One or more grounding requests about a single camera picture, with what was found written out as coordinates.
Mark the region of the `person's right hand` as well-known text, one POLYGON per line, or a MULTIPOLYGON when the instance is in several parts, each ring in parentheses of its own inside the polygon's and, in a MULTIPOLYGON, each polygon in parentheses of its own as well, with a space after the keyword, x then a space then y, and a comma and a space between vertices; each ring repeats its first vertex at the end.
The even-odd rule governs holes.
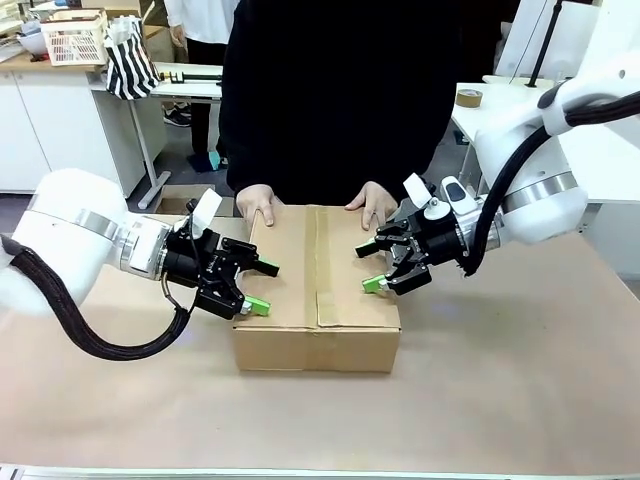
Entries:
POLYGON ((272 227, 275 223, 275 204, 276 196, 266 184, 251 185, 236 195, 237 208, 249 224, 253 224, 256 217, 260 216, 267 227, 272 227))

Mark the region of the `person's left hand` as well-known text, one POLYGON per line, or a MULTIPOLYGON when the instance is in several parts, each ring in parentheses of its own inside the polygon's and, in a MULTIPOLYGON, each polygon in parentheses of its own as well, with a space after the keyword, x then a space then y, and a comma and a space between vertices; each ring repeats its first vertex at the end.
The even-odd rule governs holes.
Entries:
POLYGON ((347 211, 361 212, 361 227, 368 231, 373 222, 383 225, 397 210, 398 203, 381 185, 369 181, 363 185, 355 198, 345 206, 347 211))

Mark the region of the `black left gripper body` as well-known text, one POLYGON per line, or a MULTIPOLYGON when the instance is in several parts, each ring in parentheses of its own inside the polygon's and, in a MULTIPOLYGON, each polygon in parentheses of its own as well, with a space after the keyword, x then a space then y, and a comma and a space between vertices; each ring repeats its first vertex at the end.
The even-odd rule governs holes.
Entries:
POLYGON ((219 240, 220 235, 210 229, 205 229, 199 239, 192 238, 188 227, 168 234, 162 262, 162 291, 174 307, 181 308, 181 305, 171 295, 170 283, 196 290, 193 307, 225 307, 221 296, 214 291, 214 275, 206 272, 214 260, 219 240))

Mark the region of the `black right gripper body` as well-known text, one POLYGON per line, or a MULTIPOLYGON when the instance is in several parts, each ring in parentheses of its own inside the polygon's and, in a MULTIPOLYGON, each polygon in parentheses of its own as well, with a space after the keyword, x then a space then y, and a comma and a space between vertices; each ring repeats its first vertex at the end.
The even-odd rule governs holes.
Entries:
POLYGON ((425 213, 419 210, 407 218, 409 263, 437 266, 455 261, 464 265, 467 247, 455 215, 449 212, 442 218, 429 220, 425 213))

